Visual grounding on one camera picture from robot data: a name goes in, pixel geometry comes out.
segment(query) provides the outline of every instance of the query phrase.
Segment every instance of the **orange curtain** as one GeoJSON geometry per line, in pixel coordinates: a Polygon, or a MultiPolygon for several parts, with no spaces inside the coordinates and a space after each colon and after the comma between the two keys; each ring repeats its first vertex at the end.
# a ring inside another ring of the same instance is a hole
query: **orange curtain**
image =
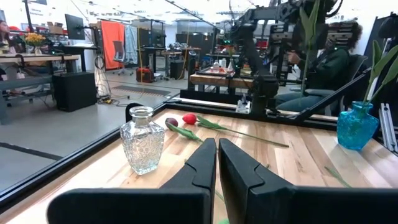
{"type": "Polygon", "coordinates": [[[113,41],[124,43],[124,25],[117,22],[101,22],[102,36],[104,42],[104,54],[106,69],[121,68],[123,64],[113,60],[115,49],[113,41]]]}

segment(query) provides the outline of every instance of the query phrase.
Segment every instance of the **concrete floor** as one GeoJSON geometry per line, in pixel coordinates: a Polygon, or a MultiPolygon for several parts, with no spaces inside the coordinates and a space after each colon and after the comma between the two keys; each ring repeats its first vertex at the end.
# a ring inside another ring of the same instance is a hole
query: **concrete floor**
{"type": "MultiPolygon", "coordinates": [[[[161,80],[154,83],[138,83],[135,75],[119,76],[112,72],[107,73],[107,78],[111,88],[119,85],[151,88],[169,91],[170,96],[185,89],[188,82],[187,75],[183,80],[161,80]]],[[[280,88],[279,93],[288,92],[290,87],[292,86],[280,88]]],[[[119,90],[113,90],[112,94],[130,96],[130,100],[120,99],[121,104],[136,102],[152,107],[167,99],[119,90]]],[[[17,145],[58,158],[64,157],[124,124],[124,110],[125,107],[95,104],[67,113],[57,110],[50,96],[47,99],[35,99],[33,103],[21,102],[7,109],[11,124],[0,126],[0,143],[17,145]]],[[[54,161],[0,147],[0,192],[54,161]]]]}

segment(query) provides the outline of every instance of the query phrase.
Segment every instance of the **chair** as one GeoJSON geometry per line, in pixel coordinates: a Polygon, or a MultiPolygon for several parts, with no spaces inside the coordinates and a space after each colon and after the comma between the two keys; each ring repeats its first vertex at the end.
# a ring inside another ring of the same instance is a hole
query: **chair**
{"type": "MultiPolygon", "coordinates": [[[[123,46],[123,42],[115,40],[113,41],[113,45],[114,45],[114,51],[115,51],[115,55],[113,60],[115,62],[119,62],[119,63],[124,63],[124,57],[125,57],[125,53],[124,53],[124,46],[123,46]]],[[[121,73],[125,74],[126,69],[122,68],[118,71],[118,75],[120,75],[121,73]]]]}
{"type": "MultiPolygon", "coordinates": [[[[364,61],[368,59],[367,56],[363,55],[350,55],[349,56],[349,65],[348,69],[346,71],[347,74],[347,80],[346,83],[350,82],[353,80],[356,75],[359,72],[359,69],[361,68],[362,64],[364,61]]],[[[291,88],[291,91],[301,91],[300,88],[291,88]]],[[[307,89],[304,91],[304,95],[306,96],[322,96],[322,97],[327,97],[330,94],[333,94],[335,91],[334,90],[320,90],[320,89],[307,89]]],[[[325,108],[325,115],[331,116],[332,112],[339,113],[340,111],[346,110],[346,107],[344,105],[344,97],[341,97],[339,100],[339,105],[336,111],[332,111],[331,105],[328,105],[325,108]]]]}

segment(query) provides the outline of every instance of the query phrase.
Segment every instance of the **wooden table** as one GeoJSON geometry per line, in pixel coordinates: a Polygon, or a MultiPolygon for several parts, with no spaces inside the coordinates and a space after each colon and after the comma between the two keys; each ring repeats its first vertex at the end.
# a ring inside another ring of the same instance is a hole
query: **wooden table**
{"type": "Polygon", "coordinates": [[[230,88],[245,88],[252,86],[252,79],[248,78],[233,78],[231,80],[225,77],[217,77],[211,75],[191,75],[190,81],[194,85],[214,85],[214,86],[228,86],[230,88]]]}
{"type": "MultiPolygon", "coordinates": [[[[375,140],[362,152],[350,151],[337,143],[336,133],[332,131],[203,114],[204,118],[231,129],[289,145],[281,148],[235,133],[183,125],[185,113],[165,109],[154,121],[165,128],[165,119],[175,118],[180,126],[192,130],[201,139],[215,138],[218,142],[219,138],[227,138],[295,185],[342,187],[325,169],[328,167],[352,187],[398,187],[398,157],[375,140]]],[[[138,176],[129,167],[119,139],[0,215],[0,223],[46,223],[50,201],[71,189],[158,188],[178,172],[199,145],[167,129],[158,168],[138,176]]],[[[219,170],[216,176],[216,190],[222,194],[219,170]]],[[[227,218],[225,205],[218,196],[214,209],[214,223],[227,218]]]]}
{"type": "MultiPolygon", "coordinates": [[[[25,62],[48,62],[54,60],[62,60],[62,57],[59,55],[36,55],[36,54],[21,54],[24,57],[25,62]]],[[[20,58],[15,57],[15,54],[1,54],[0,55],[0,63],[9,63],[9,62],[21,62],[20,58]]],[[[69,55],[64,56],[65,60],[78,60],[79,55],[69,55]]]]}

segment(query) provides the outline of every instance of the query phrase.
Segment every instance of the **yellow flowers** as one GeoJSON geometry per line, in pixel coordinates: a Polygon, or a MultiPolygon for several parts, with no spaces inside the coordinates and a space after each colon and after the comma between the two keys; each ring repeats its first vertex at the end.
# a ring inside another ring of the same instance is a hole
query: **yellow flowers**
{"type": "Polygon", "coordinates": [[[35,47],[43,45],[43,40],[45,40],[45,38],[42,35],[36,33],[28,33],[26,34],[25,38],[27,44],[35,47]]]}

